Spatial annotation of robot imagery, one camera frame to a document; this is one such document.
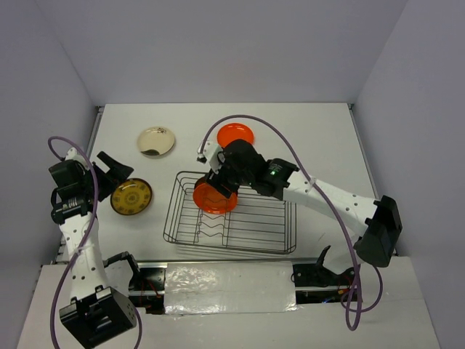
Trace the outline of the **brown yellow patterned plate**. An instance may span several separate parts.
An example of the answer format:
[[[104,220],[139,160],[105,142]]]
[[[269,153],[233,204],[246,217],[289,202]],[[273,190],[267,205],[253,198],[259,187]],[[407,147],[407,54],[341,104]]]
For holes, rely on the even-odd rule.
[[[150,184],[140,178],[131,178],[121,183],[110,197],[112,209],[123,216],[132,216],[146,210],[153,199]]]

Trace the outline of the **orange plastic plate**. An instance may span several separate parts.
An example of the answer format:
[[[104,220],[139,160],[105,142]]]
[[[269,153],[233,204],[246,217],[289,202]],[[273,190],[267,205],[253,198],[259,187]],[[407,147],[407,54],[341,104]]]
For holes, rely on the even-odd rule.
[[[193,201],[202,211],[210,214],[225,214],[237,206],[238,196],[232,193],[226,198],[209,184],[202,182],[194,188]]]
[[[248,126],[241,123],[226,124],[217,132],[217,142],[222,148],[235,140],[245,140],[253,144],[254,133]]]

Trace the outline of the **cream plate with brown patch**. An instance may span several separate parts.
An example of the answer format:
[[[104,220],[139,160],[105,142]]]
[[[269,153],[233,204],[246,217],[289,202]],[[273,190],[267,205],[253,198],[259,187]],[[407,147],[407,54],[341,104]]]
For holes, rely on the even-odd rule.
[[[138,151],[150,157],[160,157],[167,154],[175,145],[174,133],[167,127],[149,127],[143,130],[137,138]]]

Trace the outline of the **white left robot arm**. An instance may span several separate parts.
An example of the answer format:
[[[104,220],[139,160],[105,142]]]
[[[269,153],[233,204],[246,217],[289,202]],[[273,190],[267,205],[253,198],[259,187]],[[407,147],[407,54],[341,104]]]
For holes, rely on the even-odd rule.
[[[134,170],[103,151],[97,157],[108,167],[106,172],[75,147],[49,168],[57,186],[51,216],[70,257],[70,303],[60,309],[59,316],[84,348],[95,348],[137,325],[131,301],[110,285],[105,272],[95,210]]]

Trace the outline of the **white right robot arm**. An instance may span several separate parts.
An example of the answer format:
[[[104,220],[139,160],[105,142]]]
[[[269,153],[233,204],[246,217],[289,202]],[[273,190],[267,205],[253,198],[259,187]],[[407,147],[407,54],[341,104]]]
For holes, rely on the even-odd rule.
[[[332,284],[353,265],[389,266],[403,229],[393,198],[368,198],[304,174],[302,166],[283,159],[265,159],[245,140],[226,147],[206,141],[198,149],[199,162],[208,164],[206,182],[229,198],[241,186],[280,201],[304,206],[336,220],[347,233],[347,246],[327,246],[321,252],[316,276]]]

